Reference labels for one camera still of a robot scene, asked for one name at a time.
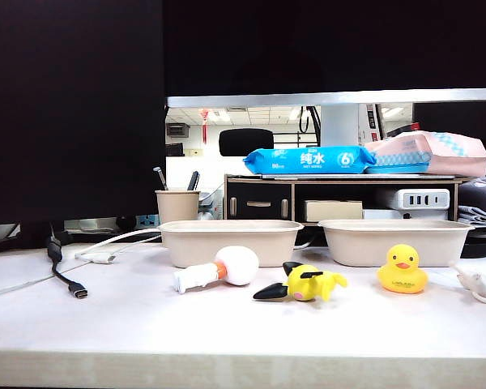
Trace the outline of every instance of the drawer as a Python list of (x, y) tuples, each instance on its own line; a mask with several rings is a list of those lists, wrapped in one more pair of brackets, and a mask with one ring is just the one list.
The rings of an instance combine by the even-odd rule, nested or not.
[(228, 182), (225, 194), (227, 219), (292, 218), (292, 186)]

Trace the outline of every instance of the ceiling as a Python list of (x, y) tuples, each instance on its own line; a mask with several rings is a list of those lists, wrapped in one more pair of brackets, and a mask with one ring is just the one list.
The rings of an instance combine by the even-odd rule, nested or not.
[[(242, 126), (242, 125), (297, 125), (299, 123), (300, 106), (271, 107), (227, 107), (226, 109), (209, 109), (207, 122), (211, 126)], [(405, 121), (412, 118), (412, 103), (382, 104), (385, 111), (384, 121)], [(166, 123), (185, 123), (189, 126), (201, 126), (203, 123), (199, 108), (171, 108), (165, 119)]]

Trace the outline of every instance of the drawer handle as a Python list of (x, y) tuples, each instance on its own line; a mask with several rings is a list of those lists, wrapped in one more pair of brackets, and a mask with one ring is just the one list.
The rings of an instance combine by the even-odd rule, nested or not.
[(230, 216), (235, 216), (236, 215), (236, 205), (237, 205), (237, 200), (235, 197), (230, 198)]
[(286, 199), (281, 201), (281, 217), (283, 219), (288, 218), (288, 200)]
[(270, 201), (247, 201), (246, 205), (248, 207), (271, 207), (272, 203)]

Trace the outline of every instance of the pencil cup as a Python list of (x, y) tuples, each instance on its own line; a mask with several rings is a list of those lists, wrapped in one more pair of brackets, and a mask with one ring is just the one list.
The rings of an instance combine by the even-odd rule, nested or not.
[(160, 223), (197, 220), (199, 190), (155, 190)]

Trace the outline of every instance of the pink tissue package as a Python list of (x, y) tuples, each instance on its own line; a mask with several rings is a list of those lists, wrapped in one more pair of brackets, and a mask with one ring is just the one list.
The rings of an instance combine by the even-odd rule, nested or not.
[(400, 160), (392, 156), (418, 156), (428, 164), (430, 174), (483, 177), (486, 175), (486, 149), (480, 139), (449, 132), (410, 131), (365, 144), (378, 164)]

